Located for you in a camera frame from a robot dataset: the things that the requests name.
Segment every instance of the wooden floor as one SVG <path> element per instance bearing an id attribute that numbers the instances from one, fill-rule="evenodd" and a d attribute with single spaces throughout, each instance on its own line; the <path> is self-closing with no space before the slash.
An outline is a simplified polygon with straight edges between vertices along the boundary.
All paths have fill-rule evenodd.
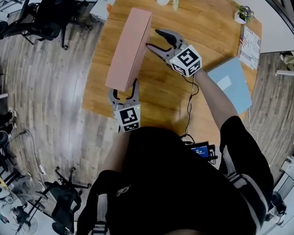
<path id="1" fill-rule="evenodd" d="M 68 28 L 67 51 L 61 48 L 60 38 L 53 42 L 36 41 L 34 46 L 22 36 L 0 41 L 2 92 L 9 93 L 7 104 L 0 100 L 0 113 L 7 111 L 7 105 L 18 112 L 18 128 L 12 134 L 15 137 L 30 130 L 37 162 L 45 166 L 48 175 L 39 172 L 30 136 L 17 137 L 10 149 L 17 156 L 18 169 L 24 174 L 29 171 L 43 182 L 57 179 L 57 166 L 66 176 L 74 166 L 75 183 L 93 183 L 116 134 L 113 119 L 81 109 L 102 28 L 100 23 L 92 25 L 91 32 Z M 293 153 L 294 141 L 294 77 L 275 76 L 276 69 L 286 69 L 277 53 L 261 55 L 251 107 L 251 125 L 258 131 L 259 146 L 270 162 L 275 180 L 286 155 Z M 249 129 L 248 114 L 244 124 Z M 87 195 L 85 190 L 83 205 Z M 54 202 L 45 205 L 51 214 Z"/>

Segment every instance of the display screen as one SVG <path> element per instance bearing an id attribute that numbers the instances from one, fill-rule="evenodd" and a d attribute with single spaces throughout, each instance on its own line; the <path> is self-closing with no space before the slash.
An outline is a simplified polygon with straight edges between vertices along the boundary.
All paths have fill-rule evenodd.
<path id="1" fill-rule="evenodd" d="M 209 150 L 207 146 L 193 147 L 191 149 L 203 158 L 209 157 Z"/>

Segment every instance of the light blue book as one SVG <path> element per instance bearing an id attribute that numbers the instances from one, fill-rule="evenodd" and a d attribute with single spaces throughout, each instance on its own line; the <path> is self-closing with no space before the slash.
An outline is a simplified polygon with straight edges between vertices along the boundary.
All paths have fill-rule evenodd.
<path id="1" fill-rule="evenodd" d="M 238 114 L 251 106 L 249 89 L 238 57 L 218 65 L 208 75 L 227 95 Z"/>

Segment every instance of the pink box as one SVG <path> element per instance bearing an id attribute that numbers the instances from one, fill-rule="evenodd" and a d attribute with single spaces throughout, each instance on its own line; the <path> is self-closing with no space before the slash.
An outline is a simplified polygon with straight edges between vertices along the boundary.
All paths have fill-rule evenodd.
<path id="1" fill-rule="evenodd" d="M 121 33 L 106 79 L 106 86 L 125 92 L 133 86 L 149 40 L 152 13 L 132 8 Z"/>

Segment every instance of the wooden table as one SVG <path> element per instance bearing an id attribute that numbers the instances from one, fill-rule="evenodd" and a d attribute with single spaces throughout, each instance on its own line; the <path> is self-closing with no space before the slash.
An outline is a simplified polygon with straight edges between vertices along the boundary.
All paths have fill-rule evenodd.
<path id="1" fill-rule="evenodd" d="M 237 56 L 241 25 L 233 19 L 236 6 L 232 0 L 180 0 L 179 9 L 173 11 L 171 2 L 160 6 L 156 0 L 116 0 L 95 50 L 82 107 L 112 117 L 112 107 L 108 100 L 109 89 L 104 84 L 132 7 L 153 12 L 150 43 L 162 48 L 169 47 L 154 29 L 179 32 L 201 55 L 203 68 L 208 71 L 217 64 Z M 262 26 L 259 21 L 253 19 L 248 26 L 261 37 Z M 252 93 L 257 72 L 245 65 L 243 69 Z M 138 79 L 142 126 L 165 127 L 182 135 L 187 125 L 187 104 L 192 86 L 149 50 L 146 51 Z M 201 92 L 193 97 L 192 106 L 189 134 L 195 141 L 219 144 L 219 130 Z"/>

